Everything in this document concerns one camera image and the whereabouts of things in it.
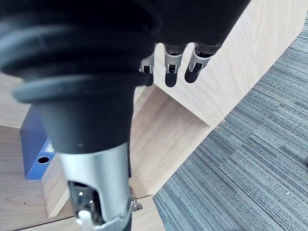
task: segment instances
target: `robotic arm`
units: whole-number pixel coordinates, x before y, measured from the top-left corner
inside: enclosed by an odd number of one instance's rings
[[[33,104],[62,153],[84,231],[129,231],[129,137],[136,86],[153,84],[165,47],[166,84],[193,83],[247,0],[1,0],[0,70],[21,77],[15,98]]]

